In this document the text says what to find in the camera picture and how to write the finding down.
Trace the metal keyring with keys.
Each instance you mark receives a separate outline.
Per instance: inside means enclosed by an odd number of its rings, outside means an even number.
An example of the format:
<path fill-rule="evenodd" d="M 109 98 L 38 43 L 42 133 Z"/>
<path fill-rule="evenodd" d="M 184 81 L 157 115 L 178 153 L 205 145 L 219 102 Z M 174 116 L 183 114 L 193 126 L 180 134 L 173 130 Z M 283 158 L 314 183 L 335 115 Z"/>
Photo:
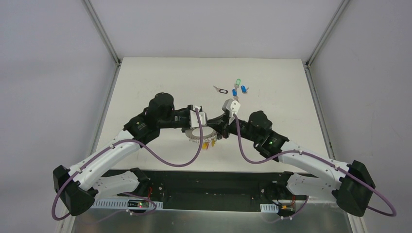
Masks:
<path fill-rule="evenodd" d="M 208 126 L 204 126 L 202 132 L 201 134 L 200 128 L 187 129 L 185 135 L 191 142 L 202 142 L 202 150 L 214 147 L 218 140 L 217 132 Z"/>

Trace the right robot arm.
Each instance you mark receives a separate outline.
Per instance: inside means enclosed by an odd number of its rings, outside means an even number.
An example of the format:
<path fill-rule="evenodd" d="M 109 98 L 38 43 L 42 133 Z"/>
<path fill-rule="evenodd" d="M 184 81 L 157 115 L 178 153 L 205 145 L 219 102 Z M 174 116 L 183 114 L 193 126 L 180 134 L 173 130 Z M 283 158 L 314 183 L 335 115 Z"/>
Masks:
<path fill-rule="evenodd" d="M 219 117 L 209 119 L 207 126 L 223 138 L 230 134 L 238 140 L 247 139 L 265 159 L 297 167 L 309 174 L 304 177 L 286 172 L 286 177 L 276 185 L 276 194 L 282 199 L 292 195 L 305 195 L 335 201 L 345 212 L 362 217 L 369 207 L 375 189 L 365 164 L 357 160 L 348 164 L 333 159 L 324 159 L 304 151 L 287 137 L 272 130 L 272 122 L 263 111 L 253 112 L 248 121 L 230 119 L 226 111 Z"/>

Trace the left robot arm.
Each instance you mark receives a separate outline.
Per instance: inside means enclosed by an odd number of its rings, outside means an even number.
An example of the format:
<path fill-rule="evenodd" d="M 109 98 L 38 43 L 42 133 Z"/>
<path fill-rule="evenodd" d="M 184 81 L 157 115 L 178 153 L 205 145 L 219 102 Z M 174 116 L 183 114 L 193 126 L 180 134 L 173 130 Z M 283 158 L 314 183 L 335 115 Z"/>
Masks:
<path fill-rule="evenodd" d="M 96 198 L 105 195 L 133 192 L 136 196 L 147 193 L 148 183 L 138 169 L 131 169 L 124 175 L 104 178 L 103 175 L 118 162 L 146 149 L 158 161 L 171 167 L 189 166 L 198 158 L 201 147 L 186 163 L 174 164 L 157 155 L 147 145 L 159 137 L 162 129 L 183 130 L 203 127 L 207 116 L 201 106 L 189 105 L 176 109 L 174 98 L 169 93 L 158 93 L 144 110 L 131 118 L 123 129 L 103 148 L 69 168 L 60 165 L 53 170 L 53 184 L 56 196 L 51 207 L 54 220 L 78 216 L 87 211 Z"/>

